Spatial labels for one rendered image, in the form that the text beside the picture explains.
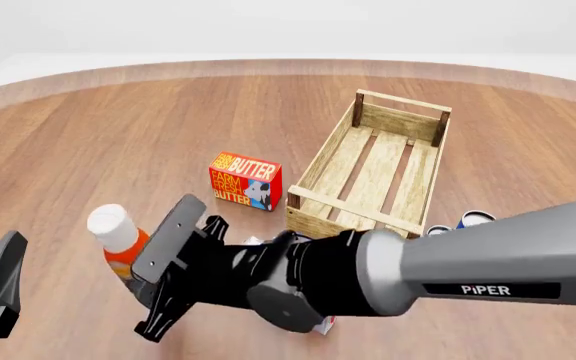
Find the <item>white carton with red print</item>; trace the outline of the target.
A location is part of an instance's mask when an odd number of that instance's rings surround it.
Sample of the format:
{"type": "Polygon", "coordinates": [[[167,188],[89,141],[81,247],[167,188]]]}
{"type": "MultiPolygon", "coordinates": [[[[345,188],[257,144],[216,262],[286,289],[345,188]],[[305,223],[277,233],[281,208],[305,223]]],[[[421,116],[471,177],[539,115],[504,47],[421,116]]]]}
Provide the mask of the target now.
{"type": "Polygon", "coordinates": [[[335,320],[335,316],[325,317],[321,323],[313,327],[313,331],[321,335],[327,335],[330,329],[334,326],[335,320]]]}

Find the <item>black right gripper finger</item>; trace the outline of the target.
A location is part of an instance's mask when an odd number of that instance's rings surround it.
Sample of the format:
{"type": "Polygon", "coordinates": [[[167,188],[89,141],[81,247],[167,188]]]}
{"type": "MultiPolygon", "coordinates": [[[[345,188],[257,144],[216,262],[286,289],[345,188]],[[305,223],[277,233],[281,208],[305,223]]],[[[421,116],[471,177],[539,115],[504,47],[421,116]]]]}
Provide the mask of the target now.
{"type": "Polygon", "coordinates": [[[147,309],[152,308],[157,295],[157,284],[150,284],[140,278],[127,278],[125,286],[141,305],[147,309]]]}

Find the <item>ketchup bottle with white cap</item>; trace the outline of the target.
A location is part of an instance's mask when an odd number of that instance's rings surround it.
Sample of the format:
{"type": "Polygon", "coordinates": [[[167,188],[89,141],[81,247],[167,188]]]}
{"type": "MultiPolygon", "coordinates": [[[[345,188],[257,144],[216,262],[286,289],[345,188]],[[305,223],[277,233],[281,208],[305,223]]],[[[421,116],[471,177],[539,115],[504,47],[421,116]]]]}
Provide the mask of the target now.
{"type": "Polygon", "coordinates": [[[149,240],[123,206],[110,203],[97,207],[87,218],[87,230],[102,245],[106,263],[124,283],[134,281],[131,266],[149,240]]]}

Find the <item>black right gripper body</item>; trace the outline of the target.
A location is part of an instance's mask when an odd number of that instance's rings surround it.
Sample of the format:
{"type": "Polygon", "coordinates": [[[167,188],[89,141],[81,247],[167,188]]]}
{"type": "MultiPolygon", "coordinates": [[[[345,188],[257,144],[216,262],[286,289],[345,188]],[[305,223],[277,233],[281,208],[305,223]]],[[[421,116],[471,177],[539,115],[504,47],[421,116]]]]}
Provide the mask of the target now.
{"type": "Polygon", "coordinates": [[[177,236],[172,240],[180,245],[180,249],[169,252],[174,257],[166,261],[163,275],[156,283],[156,299],[147,319],[137,324],[135,332],[148,341],[158,343],[174,323],[192,308],[196,303],[196,291],[191,289],[191,281],[199,276],[193,275],[189,266],[208,254],[211,248],[224,245],[228,227],[222,217],[211,215],[202,229],[195,229],[187,236],[177,236]]]}

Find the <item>blue and white tin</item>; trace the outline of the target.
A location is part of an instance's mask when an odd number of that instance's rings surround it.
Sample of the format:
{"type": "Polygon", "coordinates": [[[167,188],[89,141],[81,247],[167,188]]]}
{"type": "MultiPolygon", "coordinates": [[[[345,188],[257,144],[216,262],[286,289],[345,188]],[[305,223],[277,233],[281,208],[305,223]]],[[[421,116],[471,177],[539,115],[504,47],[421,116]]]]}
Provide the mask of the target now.
{"type": "Polygon", "coordinates": [[[469,210],[464,212],[461,216],[456,229],[462,229],[464,227],[472,227],[479,224],[486,224],[492,221],[495,221],[496,218],[489,214],[488,212],[484,212],[481,210],[469,210]]]}

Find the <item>red butter box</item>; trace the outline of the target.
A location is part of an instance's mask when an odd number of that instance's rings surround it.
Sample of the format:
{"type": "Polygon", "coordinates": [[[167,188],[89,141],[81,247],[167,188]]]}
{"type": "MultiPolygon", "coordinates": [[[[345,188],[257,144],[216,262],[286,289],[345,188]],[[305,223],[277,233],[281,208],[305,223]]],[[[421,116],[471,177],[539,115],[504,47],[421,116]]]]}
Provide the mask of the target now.
{"type": "Polygon", "coordinates": [[[209,166],[215,197],[272,212],[283,194],[282,166],[271,161],[220,152],[209,166]]]}

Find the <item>wooden slat tray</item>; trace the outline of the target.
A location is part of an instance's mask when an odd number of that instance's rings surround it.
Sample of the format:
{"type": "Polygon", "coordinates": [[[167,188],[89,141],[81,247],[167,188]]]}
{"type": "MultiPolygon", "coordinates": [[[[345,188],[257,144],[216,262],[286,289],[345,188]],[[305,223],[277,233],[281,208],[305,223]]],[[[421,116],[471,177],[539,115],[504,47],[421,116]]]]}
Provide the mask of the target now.
{"type": "Polygon", "coordinates": [[[360,89],[287,191],[286,227],[320,239],[383,224],[424,233],[451,107],[360,89]]]}

